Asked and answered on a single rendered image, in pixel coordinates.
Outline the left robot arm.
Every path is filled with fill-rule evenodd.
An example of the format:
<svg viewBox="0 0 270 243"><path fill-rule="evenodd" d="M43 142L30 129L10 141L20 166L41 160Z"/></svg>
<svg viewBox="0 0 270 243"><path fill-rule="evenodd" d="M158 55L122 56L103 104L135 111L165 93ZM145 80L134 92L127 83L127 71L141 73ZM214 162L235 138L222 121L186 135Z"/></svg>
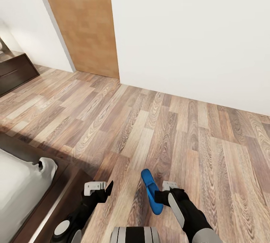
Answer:
<svg viewBox="0 0 270 243"><path fill-rule="evenodd" d="M111 195L113 180L109 186L105 181L91 181L84 185L82 201L75 211L71 211L55 228L50 243L80 243L83 227L97 203L105 203Z"/></svg>

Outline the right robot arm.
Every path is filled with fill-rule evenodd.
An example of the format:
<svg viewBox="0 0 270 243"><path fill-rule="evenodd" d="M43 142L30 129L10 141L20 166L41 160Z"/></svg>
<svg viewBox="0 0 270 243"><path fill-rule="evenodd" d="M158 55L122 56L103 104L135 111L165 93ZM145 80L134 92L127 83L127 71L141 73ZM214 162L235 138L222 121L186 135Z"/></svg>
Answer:
<svg viewBox="0 0 270 243"><path fill-rule="evenodd" d="M154 192L157 204L170 206L189 243L224 243L207 222L204 213L189 200L176 182L163 181L163 190Z"/></svg>

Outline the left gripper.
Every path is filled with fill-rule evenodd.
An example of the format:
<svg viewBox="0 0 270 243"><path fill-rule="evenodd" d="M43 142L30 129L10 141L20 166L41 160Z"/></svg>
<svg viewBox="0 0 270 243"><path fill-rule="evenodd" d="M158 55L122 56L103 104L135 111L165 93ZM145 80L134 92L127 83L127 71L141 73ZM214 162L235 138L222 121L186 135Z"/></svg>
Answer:
<svg viewBox="0 0 270 243"><path fill-rule="evenodd" d="M79 205L85 205L89 208L90 214L92 214L93 210L95 209L97 203L105 203L108 196L111 195L111 190L113 187L113 180L109 184L109 186L104 189L95 190L90 196L84 195L84 189L81 192L82 194L82 201L79 203Z"/></svg>

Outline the sandal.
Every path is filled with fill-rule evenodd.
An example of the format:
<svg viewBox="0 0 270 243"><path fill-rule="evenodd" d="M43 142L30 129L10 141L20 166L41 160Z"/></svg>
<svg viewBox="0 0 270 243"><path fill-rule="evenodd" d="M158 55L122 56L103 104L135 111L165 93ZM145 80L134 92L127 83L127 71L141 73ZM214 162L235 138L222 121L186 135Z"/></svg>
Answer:
<svg viewBox="0 0 270 243"><path fill-rule="evenodd" d="M147 188L148 200L149 200L152 212L155 215L160 215L163 211L164 205L155 203L155 191L159 191L159 189L157 185L155 184L155 181L153 179L153 176L150 170L149 169L142 170L141 177Z"/></svg>

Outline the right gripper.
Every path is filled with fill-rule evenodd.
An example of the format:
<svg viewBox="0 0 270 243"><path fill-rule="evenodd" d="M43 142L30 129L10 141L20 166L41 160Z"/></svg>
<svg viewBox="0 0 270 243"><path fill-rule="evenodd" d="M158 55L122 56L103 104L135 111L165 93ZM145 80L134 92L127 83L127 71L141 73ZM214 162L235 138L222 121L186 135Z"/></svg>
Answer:
<svg viewBox="0 0 270 243"><path fill-rule="evenodd" d="M167 203L166 203L166 200L165 200L165 195L168 191L155 191L154 192L154 201L155 203L157 204L163 204L163 205L166 205L166 206L169 206Z"/></svg>

